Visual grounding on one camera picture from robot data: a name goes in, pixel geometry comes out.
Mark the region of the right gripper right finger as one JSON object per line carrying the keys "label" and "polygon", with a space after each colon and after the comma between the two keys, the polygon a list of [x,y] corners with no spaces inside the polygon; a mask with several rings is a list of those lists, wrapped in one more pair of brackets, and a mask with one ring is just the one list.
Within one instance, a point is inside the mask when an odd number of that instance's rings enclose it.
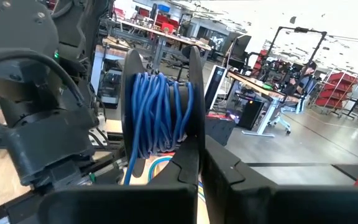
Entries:
{"label": "right gripper right finger", "polygon": [[278,185],[210,136],[201,179],[211,223],[358,224],[358,187]]}

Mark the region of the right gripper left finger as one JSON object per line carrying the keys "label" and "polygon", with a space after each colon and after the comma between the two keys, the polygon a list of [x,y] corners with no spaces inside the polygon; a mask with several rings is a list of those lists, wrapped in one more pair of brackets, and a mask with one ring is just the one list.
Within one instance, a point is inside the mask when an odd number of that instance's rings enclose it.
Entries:
{"label": "right gripper left finger", "polygon": [[39,223],[196,223],[199,140],[188,137],[146,185],[74,187],[46,196]]}

